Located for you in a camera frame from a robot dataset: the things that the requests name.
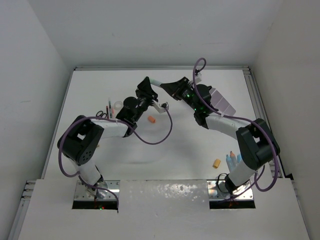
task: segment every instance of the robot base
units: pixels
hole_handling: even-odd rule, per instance
[[[104,183],[110,191],[119,197],[119,180],[104,181]],[[95,197],[78,180],[75,187],[72,209],[117,210],[117,200],[111,193],[107,193],[103,199]]]
[[[207,180],[208,194],[209,194],[209,206],[210,209],[255,209],[254,194],[252,189],[247,190],[242,195],[236,197],[232,201],[224,201],[228,199],[230,195],[228,193],[222,193],[218,190],[217,180]],[[233,191],[234,195],[239,195],[245,191],[251,185],[250,181],[240,186],[237,190]]]

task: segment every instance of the marker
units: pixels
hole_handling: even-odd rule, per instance
[[[229,172],[231,173],[235,168],[235,166],[232,159],[229,157],[229,155],[226,155],[225,161],[226,161],[226,164],[228,165]]]
[[[241,160],[242,160],[241,154],[238,154],[238,155],[236,156],[236,160],[238,161],[238,163],[241,162]]]
[[[232,151],[230,151],[230,158],[232,159],[233,166],[236,167],[238,164],[238,160],[236,158],[236,155]]]

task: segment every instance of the purple cable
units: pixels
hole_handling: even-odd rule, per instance
[[[64,167],[62,165],[62,148],[63,148],[63,145],[65,144],[65,140],[66,140],[66,137],[67,135],[69,134],[69,132],[78,124],[86,121],[86,120],[90,120],[90,119],[96,119],[96,120],[104,120],[104,121],[107,121],[107,122],[111,122],[111,123],[122,123],[122,124],[125,124],[128,126],[129,129],[131,129],[133,131],[133,133],[137,136],[138,139],[140,139],[143,143],[145,144],[149,144],[149,145],[157,145],[157,144],[161,144],[163,143],[168,137],[169,135],[171,134],[172,132],[172,128],[173,128],[173,121],[172,121],[172,118],[171,118],[171,115],[168,111],[168,109],[165,108],[165,111],[166,113],[168,114],[168,117],[170,119],[170,130],[168,132],[168,134],[164,137],[164,139],[158,141],[158,142],[148,142],[148,141],[145,141],[144,139],[142,139],[138,133],[135,131],[135,129],[133,127],[131,127],[128,123],[126,123],[125,121],[121,121],[121,120],[111,120],[111,119],[106,119],[106,118],[103,118],[103,117],[99,117],[99,116],[88,116],[88,117],[84,117],[84,118],[81,118],[79,119],[78,121],[75,121],[73,124],[71,124],[67,130],[64,132],[63,136],[62,136],[62,139],[61,139],[61,142],[60,142],[60,146],[59,146],[59,152],[58,152],[58,163],[59,163],[59,168],[62,172],[63,175],[65,175],[66,177],[68,178],[73,178],[75,176],[77,176],[78,174],[80,174],[79,171],[77,171],[76,173],[74,174],[68,174],[65,170],[64,170]],[[95,188],[95,189],[100,189],[100,190],[106,190],[107,192],[113,194],[116,198],[116,201],[117,201],[117,206],[119,206],[119,199],[118,197],[113,193],[111,192],[110,190],[106,189],[106,188],[103,188],[103,187],[96,187],[96,186],[92,186],[92,185],[89,185],[88,183],[86,183],[80,176],[79,176],[79,179],[83,182],[83,184],[87,185],[88,187],[90,188]]]
[[[221,116],[221,113],[220,112],[217,112],[216,110],[214,110],[210,105],[208,105],[206,103],[206,101],[201,97],[201,95],[199,94],[199,91],[198,91],[198,88],[197,88],[197,85],[195,84],[196,82],[196,71],[197,71],[197,66],[199,64],[200,61],[204,61],[204,64],[203,64],[203,67],[199,70],[199,72],[201,70],[203,70],[205,68],[205,66],[207,65],[207,60],[204,58],[204,57],[201,57],[199,58],[195,64],[194,64],[194,67],[193,67],[193,71],[192,71],[192,79],[193,79],[193,86],[194,86],[194,90],[195,90],[195,93],[196,95],[199,97],[199,99],[201,100],[201,102],[208,108],[210,109],[211,111],[213,111],[215,114],[218,114]],[[278,161],[277,161],[277,153],[276,153],[276,150],[275,150],[275,147],[274,145],[272,144],[272,141],[270,139],[270,137],[268,136],[268,134],[262,129],[262,127],[260,127],[256,122],[248,119],[248,118],[245,118],[245,117],[239,117],[239,116],[229,116],[229,115],[224,115],[223,116],[224,118],[227,118],[227,119],[237,119],[237,120],[242,120],[242,121],[247,121],[249,123],[251,123],[252,125],[254,125],[257,129],[259,129],[259,131],[263,134],[263,136],[265,137],[266,141],[268,142],[268,144],[270,145],[271,147],[271,151],[272,151],[272,156],[273,156],[273,159],[274,159],[274,177],[273,177],[273,180],[272,180],[272,183],[266,187],[266,188],[260,188],[258,186],[258,183],[257,183],[257,173],[254,174],[254,183],[256,185],[256,188],[261,191],[261,192],[267,192],[269,191],[277,182],[277,178],[278,178],[278,171],[279,171],[279,165],[278,165]]]
[[[115,199],[116,199],[116,210],[117,210],[117,212],[119,212],[119,198],[117,197],[117,195],[116,195],[114,192],[112,192],[112,191],[110,191],[109,189],[104,188],[104,187],[99,187],[99,186],[90,185],[89,183],[86,183],[85,180],[83,180],[83,178],[82,178],[81,176],[79,176],[79,179],[80,179],[80,181],[81,181],[84,185],[86,185],[86,186],[89,187],[89,188],[97,189],[97,190],[105,190],[105,191],[107,191],[108,193],[111,193],[111,194],[115,197]]]

